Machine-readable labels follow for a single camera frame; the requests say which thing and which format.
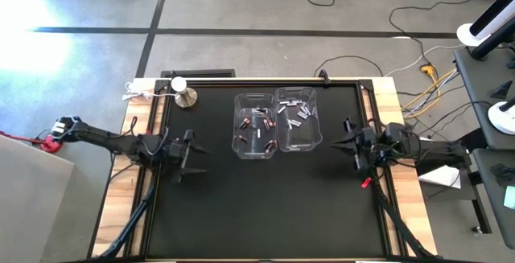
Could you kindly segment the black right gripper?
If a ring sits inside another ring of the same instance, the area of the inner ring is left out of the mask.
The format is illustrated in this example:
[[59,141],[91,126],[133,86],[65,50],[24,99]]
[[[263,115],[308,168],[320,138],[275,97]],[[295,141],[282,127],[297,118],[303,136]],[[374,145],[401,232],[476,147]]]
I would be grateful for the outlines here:
[[[346,134],[354,134],[356,125],[347,117],[344,122]],[[356,136],[346,136],[336,142],[332,142],[330,147],[341,151],[354,151],[355,170],[368,171],[377,165],[377,134],[373,128],[363,128],[356,133]]]

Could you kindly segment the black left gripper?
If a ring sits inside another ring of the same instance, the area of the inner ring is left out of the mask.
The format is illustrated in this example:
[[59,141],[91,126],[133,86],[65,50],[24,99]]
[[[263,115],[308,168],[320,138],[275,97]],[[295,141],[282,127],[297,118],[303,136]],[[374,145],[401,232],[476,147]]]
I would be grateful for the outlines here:
[[202,146],[192,144],[193,138],[193,131],[188,129],[182,139],[177,138],[170,144],[166,160],[166,174],[169,175],[173,183],[181,183],[185,175],[203,174],[207,172],[204,169],[186,167],[190,150],[196,153],[210,154],[210,151]]

